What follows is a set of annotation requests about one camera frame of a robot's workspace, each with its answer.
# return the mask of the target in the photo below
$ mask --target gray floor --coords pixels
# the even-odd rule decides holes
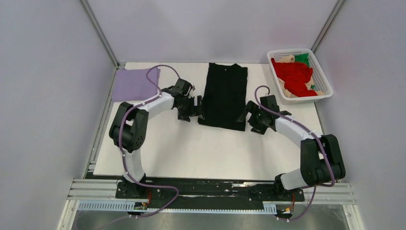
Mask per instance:
[[[295,214],[304,210],[296,205]],[[96,230],[126,216],[124,212],[81,211],[78,230]],[[349,230],[341,205],[312,205],[306,215],[294,222],[277,221],[271,215],[158,213],[145,219],[124,219],[103,230]]]

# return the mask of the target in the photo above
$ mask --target robotic arm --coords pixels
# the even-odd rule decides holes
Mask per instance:
[[[178,79],[174,86],[162,89],[159,99],[134,109],[127,117],[132,124],[124,124],[122,144],[125,149],[125,159],[129,173],[140,181],[144,177],[141,164],[140,148],[147,134],[148,120],[156,115],[173,108],[178,109],[178,119],[190,122],[191,116],[204,118],[202,112],[202,96],[193,96],[194,87],[183,79]],[[120,104],[109,131],[109,137],[119,146],[118,138],[120,125],[125,113],[134,105],[127,102]],[[124,173],[126,180],[131,181]]]
[[[274,95],[261,97],[260,103],[263,107],[294,120],[292,114],[279,110]],[[247,103],[244,113],[238,121],[244,121],[248,113],[251,113],[248,123],[252,126],[252,132],[264,135],[266,130],[271,128],[273,131],[286,136],[300,148],[300,168],[275,177],[275,185],[280,192],[331,181],[325,160],[319,158],[320,147],[314,136],[306,133],[292,121],[272,114],[252,101]],[[337,138],[332,134],[323,136],[314,134],[322,143],[335,179],[344,178],[345,167]]]

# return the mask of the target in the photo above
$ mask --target red cloth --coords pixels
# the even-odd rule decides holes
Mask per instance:
[[[285,82],[285,89],[298,97],[317,96],[314,90],[308,90],[306,83],[310,81],[313,68],[307,67],[305,63],[279,63],[271,58],[276,76]]]

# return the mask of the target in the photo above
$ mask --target pile of clothes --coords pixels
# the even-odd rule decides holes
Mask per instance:
[[[315,91],[313,68],[309,67],[309,54],[288,55],[277,62],[271,58],[282,91],[288,98],[324,95]]]

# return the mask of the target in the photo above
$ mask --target green cloth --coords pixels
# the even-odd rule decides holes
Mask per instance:
[[[294,61],[295,62],[302,62],[305,63],[307,65],[307,67],[309,66],[309,54],[301,54],[301,55],[295,55],[294,56]]]

